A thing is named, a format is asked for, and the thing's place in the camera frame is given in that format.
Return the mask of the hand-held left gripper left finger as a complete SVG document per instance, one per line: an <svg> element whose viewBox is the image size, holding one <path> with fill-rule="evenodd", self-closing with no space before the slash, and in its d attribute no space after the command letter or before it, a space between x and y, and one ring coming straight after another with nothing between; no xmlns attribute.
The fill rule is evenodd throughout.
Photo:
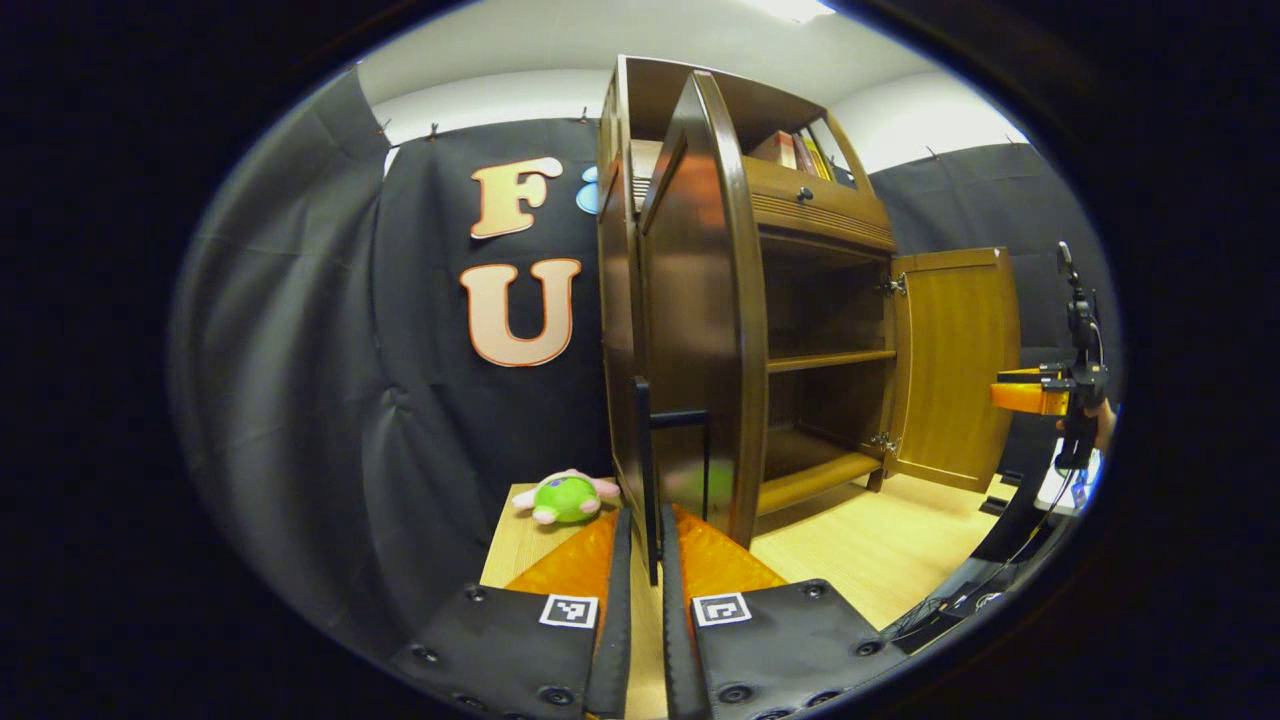
<svg viewBox="0 0 1280 720"><path fill-rule="evenodd" d="M503 587L453 593L390 665L471 719L621 719L632 515L604 511Z"/></svg>

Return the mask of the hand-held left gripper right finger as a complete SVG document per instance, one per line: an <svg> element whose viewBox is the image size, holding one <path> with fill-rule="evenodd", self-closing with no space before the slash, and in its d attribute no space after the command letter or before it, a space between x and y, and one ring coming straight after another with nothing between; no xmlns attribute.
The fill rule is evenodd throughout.
<svg viewBox="0 0 1280 720"><path fill-rule="evenodd" d="M787 582L698 515L660 509L672 719L818 719L906 655L826 579Z"/></svg>

